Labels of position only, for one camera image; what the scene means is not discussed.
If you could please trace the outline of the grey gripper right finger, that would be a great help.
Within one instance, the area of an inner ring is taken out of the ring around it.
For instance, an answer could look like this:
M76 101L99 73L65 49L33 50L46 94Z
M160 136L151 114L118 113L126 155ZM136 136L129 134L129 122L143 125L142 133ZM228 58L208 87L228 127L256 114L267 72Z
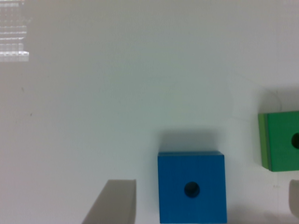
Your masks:
M289 207L295 217L299 217L299 180L291 180L289 185Z

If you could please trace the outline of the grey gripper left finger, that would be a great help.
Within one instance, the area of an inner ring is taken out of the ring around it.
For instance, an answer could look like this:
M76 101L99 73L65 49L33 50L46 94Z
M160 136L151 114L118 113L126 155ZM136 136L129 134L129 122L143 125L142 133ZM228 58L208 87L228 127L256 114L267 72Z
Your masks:
M136 181L106 182L82 224L135 224Z

